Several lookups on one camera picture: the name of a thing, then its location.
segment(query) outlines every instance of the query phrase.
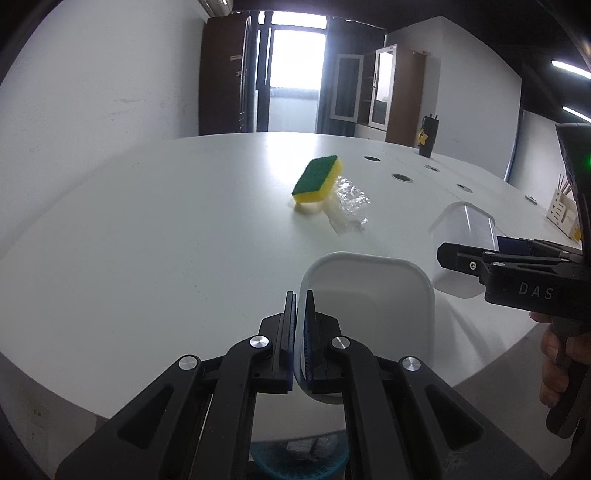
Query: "white table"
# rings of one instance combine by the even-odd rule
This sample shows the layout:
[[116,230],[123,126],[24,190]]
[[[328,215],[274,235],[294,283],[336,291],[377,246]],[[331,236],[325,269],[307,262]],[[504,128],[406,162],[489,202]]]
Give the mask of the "white table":
[[[0,262],[0,351],[56,394],[110,417],[179,356],[222,355],[253,335],[324,254],[404,258],[430,274],[428,230],[454,202],[487,211],[505,235],[574,245],[499,178],[415,152],[358,138],[273,133],[156,142],[115,158]],[[362,232],[337,235],[324,213],[294,210],[290,193],[304,167],[331,154],[372,202]],[[437,293],[433,368],[456,385],[532,327],[526,312],[482,296]],[[309,406],[301,391],[289,402]],[[254,437],[268,437],[262,408],[267,419],[293,423],[273,405],[257,403]],[[312,416],[342,416],[334,406],[310,408]],[[309,433],[293,428],[293,437]]]

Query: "human hand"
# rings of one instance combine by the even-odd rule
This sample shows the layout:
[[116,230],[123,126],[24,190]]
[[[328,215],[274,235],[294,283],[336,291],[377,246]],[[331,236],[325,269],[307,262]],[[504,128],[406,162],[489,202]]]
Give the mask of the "human hand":
[[[561,394],[569,386],[569,376],[556,365],[556,357],[562,347],[560,340],[552,330],[552,319],[549,315],[531,312],[530,317],[536,322],[550,324],[540,342],[540,349],[545,355],[542,363],[540,401],[552,408],[560,401]],[[569,338],[566,342],[565,352],[573,360],[591,365],[591,333]]]

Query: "metal screw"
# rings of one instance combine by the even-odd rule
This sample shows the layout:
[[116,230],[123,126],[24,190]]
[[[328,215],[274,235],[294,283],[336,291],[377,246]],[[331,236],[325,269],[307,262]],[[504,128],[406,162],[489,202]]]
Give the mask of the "metal screw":
[[331,343],[333,347],[340,348],[341,350],[344,350],[345,348],[348,348],[349,345],[351,345],[351,342],[347,337],[335,337],[332,339]]
[[402,366],[405,370],[408,370],[409,372],[416,372],[419,368],[421,368],[421,362],[418,358],[408,356],[404,360],[402,360]]
[[197,366],[197,359],[193,356],[187,355],[178,361],[178,367],[181,370],[192,370]]
[[256,335],[251,338],[251,346],[254,348],[265,348],[269,345],[269,339],[262,335]]

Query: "plastic bag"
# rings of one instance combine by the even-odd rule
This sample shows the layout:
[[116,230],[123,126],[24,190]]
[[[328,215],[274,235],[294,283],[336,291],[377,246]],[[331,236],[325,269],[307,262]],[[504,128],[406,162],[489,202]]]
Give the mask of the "plastic bag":
[[367,223],[363,210],[371,202],[363,190],[350,180],[338,177],[333,191],[323,203],[323,210],[337,233],[362,230]]

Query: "sponge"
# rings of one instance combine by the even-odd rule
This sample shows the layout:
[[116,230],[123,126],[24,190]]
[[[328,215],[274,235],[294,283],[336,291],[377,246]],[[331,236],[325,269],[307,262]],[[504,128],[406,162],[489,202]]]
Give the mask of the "sponge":
[[291,195],[297,203],[320,202],[328,197],[343,163],[336,155],[315,158],[304,170]]

